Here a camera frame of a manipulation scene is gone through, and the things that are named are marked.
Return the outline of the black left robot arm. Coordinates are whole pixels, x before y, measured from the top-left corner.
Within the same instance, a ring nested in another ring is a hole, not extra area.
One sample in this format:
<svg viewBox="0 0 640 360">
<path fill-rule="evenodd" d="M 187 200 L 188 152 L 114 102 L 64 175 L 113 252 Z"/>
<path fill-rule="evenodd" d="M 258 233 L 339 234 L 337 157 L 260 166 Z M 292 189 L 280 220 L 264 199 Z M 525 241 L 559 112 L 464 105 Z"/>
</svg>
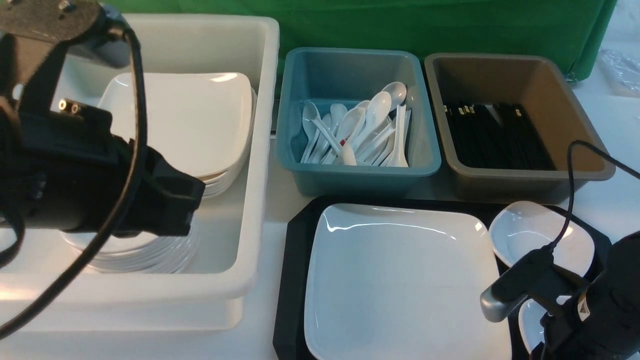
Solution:
<svg viewBox="0 0 640 360">
<path fill-rule="evenodd" d="M 104 109 L 54 97 L 69 57 L 131 67 L 134 135 Z M 147 144 L 141 44 L 93 0 L 1 2 L 1 226 L 134 237 L 185 236 L 204 183 Z"/>
</svg>

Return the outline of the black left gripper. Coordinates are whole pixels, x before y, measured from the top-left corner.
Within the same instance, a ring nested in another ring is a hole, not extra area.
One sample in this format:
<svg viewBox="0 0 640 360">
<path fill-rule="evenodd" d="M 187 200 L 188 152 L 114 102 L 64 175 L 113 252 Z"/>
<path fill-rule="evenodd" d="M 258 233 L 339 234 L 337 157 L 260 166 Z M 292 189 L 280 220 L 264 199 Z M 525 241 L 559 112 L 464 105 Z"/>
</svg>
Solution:
<svg viewBox="0 0 640 360">
<path fill-rule="evenodd" d="M 111 133 L 109 111 L 62 100 L 61 111 L 17 112 L 1 101 L 1 227 L 96 233 L 130 173 L 134 141 Z M 112 235 L 185 236 L 204 183 L 149 147 L 142 178 Z"/>
</svg>

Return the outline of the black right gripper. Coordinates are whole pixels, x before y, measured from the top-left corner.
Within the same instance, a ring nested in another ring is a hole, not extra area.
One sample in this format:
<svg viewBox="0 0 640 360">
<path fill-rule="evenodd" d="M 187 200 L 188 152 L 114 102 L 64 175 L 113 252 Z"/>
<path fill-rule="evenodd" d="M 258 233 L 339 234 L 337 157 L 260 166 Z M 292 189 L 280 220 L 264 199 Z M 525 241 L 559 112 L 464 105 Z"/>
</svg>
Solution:
<svg viewBox="0 0 640 360">
<path fill-rule="evenodd" d="M 545 310 L 543 340 L 531 360 L 626 360 L 638 353 L 639 233 L 611 246 L 592 282 L 555 265 L 554 248 L 531 250 L 482 292 L 485 319 L 502 322 L 530 297 Z"/>
</svg>

